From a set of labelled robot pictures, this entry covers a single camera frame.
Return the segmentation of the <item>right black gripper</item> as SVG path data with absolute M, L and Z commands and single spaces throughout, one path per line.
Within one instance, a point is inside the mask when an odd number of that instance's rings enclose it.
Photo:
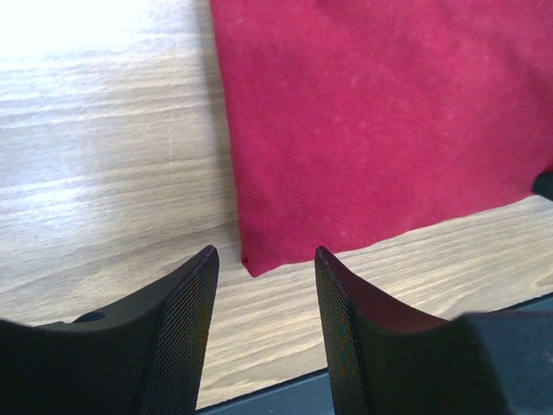
M 532 192 L 542 197 L 553 197 L 553 172 L 539 174 L 533 182 Z

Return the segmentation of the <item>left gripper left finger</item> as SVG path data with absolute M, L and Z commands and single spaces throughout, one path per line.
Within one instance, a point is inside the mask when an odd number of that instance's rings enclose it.
M 218 276 L 207 246 L 73 322 L 2 321 L 2 413 L 195 413 Z

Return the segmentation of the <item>dark red t shirt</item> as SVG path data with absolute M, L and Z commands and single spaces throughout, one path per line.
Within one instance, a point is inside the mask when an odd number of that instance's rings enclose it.
M 549 1 L 214 1 L 254 277 L 519 201 L 552 167 Z

